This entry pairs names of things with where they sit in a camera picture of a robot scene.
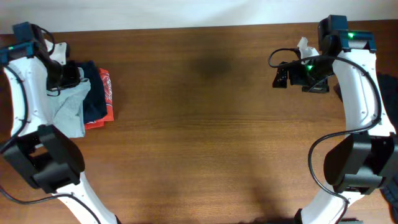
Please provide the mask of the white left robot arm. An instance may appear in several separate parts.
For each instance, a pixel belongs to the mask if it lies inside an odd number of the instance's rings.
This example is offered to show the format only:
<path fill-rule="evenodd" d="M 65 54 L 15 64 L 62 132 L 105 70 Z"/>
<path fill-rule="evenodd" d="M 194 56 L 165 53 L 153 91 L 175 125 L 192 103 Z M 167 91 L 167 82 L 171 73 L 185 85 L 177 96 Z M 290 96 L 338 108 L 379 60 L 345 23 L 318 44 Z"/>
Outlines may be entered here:
<path fill-rule="evenodd" d="M 30 204 L 59 199 L 80 223 L 119 223 L 91 188 L 81 151 L 53 122 L 48 92 L 69 77 L 80 78 L 66 57 L 66 43 L 26 41 L 1 49 L 14 117 L 1 155 L 33 189 L 47 194 Z"/>

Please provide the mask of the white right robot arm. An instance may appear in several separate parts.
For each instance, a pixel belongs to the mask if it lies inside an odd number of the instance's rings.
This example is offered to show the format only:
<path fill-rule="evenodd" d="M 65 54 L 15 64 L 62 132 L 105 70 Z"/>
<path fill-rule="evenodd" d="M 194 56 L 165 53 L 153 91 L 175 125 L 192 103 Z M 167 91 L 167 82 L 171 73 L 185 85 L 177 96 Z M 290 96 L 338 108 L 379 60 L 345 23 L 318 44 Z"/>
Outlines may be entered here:
<path fill-rule="evenodd" d="M 325 156 L 325 182 L 295 215 L 295 223 L 339 223 L 349 206 L 385 186 L 397 172 L 397 134 L 382 101 L 376 76 L 376 46 L 370 32 L 320 29 L 319 47 L 302 38 L 298 59 L 276 66 L 273 87 L 299 85 L 323 93 L 335 75 L 345 110 L 343 140 Z"/>

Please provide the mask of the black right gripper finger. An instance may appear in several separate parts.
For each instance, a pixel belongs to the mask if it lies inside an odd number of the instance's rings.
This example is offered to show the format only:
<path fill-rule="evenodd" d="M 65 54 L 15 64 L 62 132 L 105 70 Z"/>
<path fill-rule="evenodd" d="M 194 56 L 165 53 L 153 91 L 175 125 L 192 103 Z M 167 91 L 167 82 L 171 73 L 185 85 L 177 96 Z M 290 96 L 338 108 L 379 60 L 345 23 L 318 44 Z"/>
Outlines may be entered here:
<path fill-rule="evenodd" d="M 287 77 L 289 73 L 288 62 L 281 62 L 276 66 L 278 77 Z"/>
<path fill-rule="evenodd" d="M 287 88 L 288 75 L 277 74 L 272 82 L 273 88 Z"/>

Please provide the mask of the light blue t-shirt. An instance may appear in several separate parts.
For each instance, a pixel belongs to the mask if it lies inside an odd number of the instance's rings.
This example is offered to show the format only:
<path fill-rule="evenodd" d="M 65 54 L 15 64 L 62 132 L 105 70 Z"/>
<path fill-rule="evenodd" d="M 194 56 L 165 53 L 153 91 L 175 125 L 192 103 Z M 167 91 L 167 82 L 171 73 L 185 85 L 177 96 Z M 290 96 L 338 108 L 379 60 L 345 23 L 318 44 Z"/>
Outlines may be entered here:
<path fill-rule="evenodd" d="M 91 83 L 85 78 L 85 73 L 78 67 L 80 83 L 62 90 L 58 96 L 48 96 L 52 121 L 55 127 L 68 138 L 82 138 L 85 136 L 83 120 L 83 100 L 91 90 Z"/>

